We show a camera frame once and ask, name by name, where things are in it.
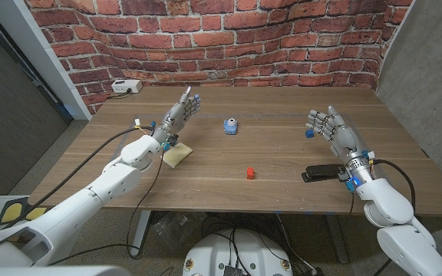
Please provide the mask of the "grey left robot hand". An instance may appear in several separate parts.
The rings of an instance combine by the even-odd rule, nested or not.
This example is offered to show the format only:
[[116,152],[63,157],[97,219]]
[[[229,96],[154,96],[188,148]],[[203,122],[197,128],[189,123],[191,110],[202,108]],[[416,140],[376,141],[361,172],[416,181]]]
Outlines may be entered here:
[[159,143],[165,143],[172,135],[179,133],[185,123],[200,109],[200,96],[190,95],[191,87],[188,87],[181,95],[163,120],[155,127],[152,137]]

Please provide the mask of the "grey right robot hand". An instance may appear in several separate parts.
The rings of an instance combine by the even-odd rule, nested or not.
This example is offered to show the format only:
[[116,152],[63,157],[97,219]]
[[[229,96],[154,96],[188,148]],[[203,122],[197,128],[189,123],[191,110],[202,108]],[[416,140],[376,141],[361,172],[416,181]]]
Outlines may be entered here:
[[348,174],[359,186],[373,180],[363,155],[363,144],[332,105],[327,113],[310,110],[306,126],[330,142],[331,151],[343,162]]

